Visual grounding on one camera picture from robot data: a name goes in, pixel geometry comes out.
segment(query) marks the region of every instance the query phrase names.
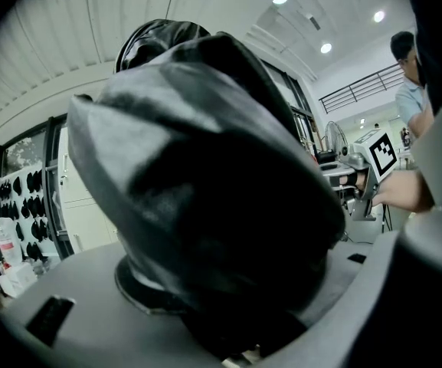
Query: light blue shirt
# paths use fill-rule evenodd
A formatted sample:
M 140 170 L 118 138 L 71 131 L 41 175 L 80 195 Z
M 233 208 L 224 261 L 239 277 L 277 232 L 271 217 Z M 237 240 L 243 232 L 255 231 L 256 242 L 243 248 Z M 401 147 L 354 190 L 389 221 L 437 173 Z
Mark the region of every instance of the light blue shirt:
M 407 77 L 403 77 L 403 84 L 396 93 L 396 105 L 399 116 L 408 127 L 411 118 L 421 113 L 424 108 L 423 89 Z

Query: man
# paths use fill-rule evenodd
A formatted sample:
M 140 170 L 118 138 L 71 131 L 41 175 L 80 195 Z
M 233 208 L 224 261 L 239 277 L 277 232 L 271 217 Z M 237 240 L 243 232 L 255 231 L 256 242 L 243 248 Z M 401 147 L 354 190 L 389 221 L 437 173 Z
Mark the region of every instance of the man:
M 418 138 L 432 124 L 434 117 L 430 103 L 424 97 L 424 88 L 418 75 L 413 34 L 400 31 L 393 35 L 391 52 L 404 72 L 404 83 L 396 93 L 399 114 L 413 135 Z

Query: railing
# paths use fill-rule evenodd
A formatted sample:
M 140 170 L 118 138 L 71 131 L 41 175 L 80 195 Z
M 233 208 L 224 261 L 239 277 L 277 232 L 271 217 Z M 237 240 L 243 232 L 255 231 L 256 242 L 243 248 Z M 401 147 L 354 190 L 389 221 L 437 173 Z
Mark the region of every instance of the railing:
M 403 83 L 403 70 L 399 67 L 399 64 L 395 64 L 333 91 L 331 94 L 320 98 L 319 101 L 325 108 L 326 113 L 329 113 L 401 83 Z

